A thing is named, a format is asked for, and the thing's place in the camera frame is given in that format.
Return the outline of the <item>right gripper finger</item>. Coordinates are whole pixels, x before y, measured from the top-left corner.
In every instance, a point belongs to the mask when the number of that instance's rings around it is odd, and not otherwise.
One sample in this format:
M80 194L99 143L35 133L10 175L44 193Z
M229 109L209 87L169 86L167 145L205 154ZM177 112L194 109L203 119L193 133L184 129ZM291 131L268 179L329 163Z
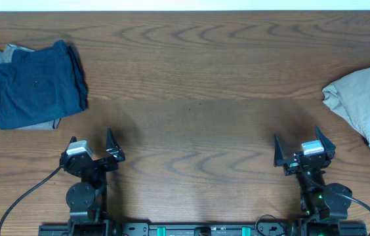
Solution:
M321 142L324 147L325 152L335 152L336 146L332 143L319 129L318 126L315 126L316 138Z
M282 148L278 136L274 135L274 166L282 167L284 165L284 158Z

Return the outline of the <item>dark blue denim shorts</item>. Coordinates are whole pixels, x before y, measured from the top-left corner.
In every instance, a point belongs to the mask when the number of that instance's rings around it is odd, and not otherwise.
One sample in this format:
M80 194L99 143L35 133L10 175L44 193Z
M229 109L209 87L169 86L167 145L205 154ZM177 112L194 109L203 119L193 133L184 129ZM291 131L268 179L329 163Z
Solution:
M0 128L16 129L54 121L87 108L87 86L74 48L16 49L0 63Z

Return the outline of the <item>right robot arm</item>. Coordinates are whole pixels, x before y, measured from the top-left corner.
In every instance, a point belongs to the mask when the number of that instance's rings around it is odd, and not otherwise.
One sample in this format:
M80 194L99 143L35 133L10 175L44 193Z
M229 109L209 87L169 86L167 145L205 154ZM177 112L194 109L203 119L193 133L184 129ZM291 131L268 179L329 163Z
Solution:
M352 192L342 184L326 184L323 178L335 156L336 146L318 127L316 139L301 145L301 151L286 159L274 136L274 166L286 176L294 175L300 189L300 209L305 216L287 225L286 235L341 235L340 222L348 217Z

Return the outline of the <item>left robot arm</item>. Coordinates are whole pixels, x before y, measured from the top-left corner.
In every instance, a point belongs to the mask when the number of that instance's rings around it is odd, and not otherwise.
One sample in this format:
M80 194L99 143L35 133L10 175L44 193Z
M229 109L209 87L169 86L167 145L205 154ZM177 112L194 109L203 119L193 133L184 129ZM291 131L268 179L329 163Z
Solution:
M125 160L125 154L107 129L106 151L108 157L93 159L93 151L85 140L73 136L60 156L60 166L65 172L80 178L69 188L66 203L70 208L68 220L69 236L76 235L121 235L119 223L108 218L106 174L118 169L118 163Z

